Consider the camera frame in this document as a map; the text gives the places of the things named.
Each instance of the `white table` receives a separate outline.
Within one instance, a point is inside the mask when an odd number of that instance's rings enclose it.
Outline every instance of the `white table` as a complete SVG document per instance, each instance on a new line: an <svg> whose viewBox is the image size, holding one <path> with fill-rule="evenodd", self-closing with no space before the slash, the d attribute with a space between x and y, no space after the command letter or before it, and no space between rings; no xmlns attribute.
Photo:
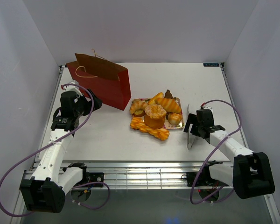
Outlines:
<svg viewBox="0 0 280 224"><path fill-rule="evenodd" d="M204 67L202 63L120 63L128 68L132 99L151 98L158 92L170 89L179 97L186 122L188 104L190 112L196 113L200 105L211 99L230 102L220 67ZM70 82L69 70L64 68L60 84ZM58 88L43 146L49 141L50 126L54 111L60 106L63 90ZM212 103L216 124L228 132L238 126L231 108L222 103ZM148 133L133 130L129 124L130 103L124 111L103 105L77 133L64 157L64 161L148 161L177 162L204 161L214 148L205 140L198 139L187 149L187 134L181 130L170 131L168 140L162 142ZM241 135L234 138L243 143ZM217 151L212 159L228 161Z"/></svg>

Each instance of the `shopping bag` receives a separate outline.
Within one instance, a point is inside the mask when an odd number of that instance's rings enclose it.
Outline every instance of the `shopping bag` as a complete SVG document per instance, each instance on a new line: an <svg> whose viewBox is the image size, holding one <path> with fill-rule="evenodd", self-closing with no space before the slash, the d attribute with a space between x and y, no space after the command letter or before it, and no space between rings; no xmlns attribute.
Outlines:
<svg viewBox="0 0 280 224"><path fill-rule="evenodd" d="M72 79L91 89L103 104L124 110L131 98L127 68L104 58L75 55L77 60L66 64Z"/></svg>

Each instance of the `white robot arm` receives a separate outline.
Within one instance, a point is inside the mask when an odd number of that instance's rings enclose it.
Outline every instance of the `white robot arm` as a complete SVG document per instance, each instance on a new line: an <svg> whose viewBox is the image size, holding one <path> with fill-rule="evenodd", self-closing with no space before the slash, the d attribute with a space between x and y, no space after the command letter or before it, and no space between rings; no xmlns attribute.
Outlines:
<svg viewBox="0 0 280 224"><path fill-rule="evenodd" d="M94 110L101 107L101 100L92 94ZM66 150L79 126L79 118L90 113L92 102L88 102L75 86L66 86L61 94L61 107L53 116L49 143L53 145L44 152L42 160L29 180L22 180L20 190L26 207L30 211L59 213L65 202L65 195L77 184L89 182L87 167L73 163L59 176L60 166ZM72 133L55 142L62 136Z"/></svg>
<svg viewBox="0 0 280 224"><path fill-rule="evenodd" d="M191 138L190 135L202 137L214 147L228 137L218 149L232 162L232 165L217 161L209 162L203 168L203 175L199 177L199 185L207 186L207 182L220 181L232 186L242 199L272 194L275 191L267 155L255 153L242 146L228 136L222 126L215 125L211 107L203 106L196 111L196 115L189 114L184 132L188 133L188 139ZM196 173L187 173L188 185L193 183L195 176Z"/></svg>

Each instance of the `muffin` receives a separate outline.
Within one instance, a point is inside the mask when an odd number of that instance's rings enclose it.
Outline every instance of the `muffin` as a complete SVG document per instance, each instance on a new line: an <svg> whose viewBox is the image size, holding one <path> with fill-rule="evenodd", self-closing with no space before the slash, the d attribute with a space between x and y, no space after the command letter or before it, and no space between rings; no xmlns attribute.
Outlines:
<svg viewBox="0 0 280 224"><path fill-rule="evenodd" d="M148 105L145 108L144 123L152 128L164 126L166 111L161 105Z"/></svg>

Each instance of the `tray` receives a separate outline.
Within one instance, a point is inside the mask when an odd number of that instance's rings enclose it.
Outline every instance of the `tray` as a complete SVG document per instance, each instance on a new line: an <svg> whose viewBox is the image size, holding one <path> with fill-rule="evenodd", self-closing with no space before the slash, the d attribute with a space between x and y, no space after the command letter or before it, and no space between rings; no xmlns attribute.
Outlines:
<svg viewBox="0 0 280 224"><path fill-rule="evenodd" d="M141 99L141 100L143 100L143 101L145 101L145 102L148 102L148 101L150 100L150 98L137 98L137 99ZM174 97L174 99L175 99L175 101L178 103L178 105L182 108L181 102L180 102L179 98ZM168 130L175 130L175 129L182 129L182 128L185 126L185 124L184 124L184 122L183 122L183 114L182 114L181 122L179 122L178 125L172 125L172 124L170 124L169 121L167 120L167 116L168 116L168 115L166 115L164 128L166 128L166 129L168 129Z"/></svg>

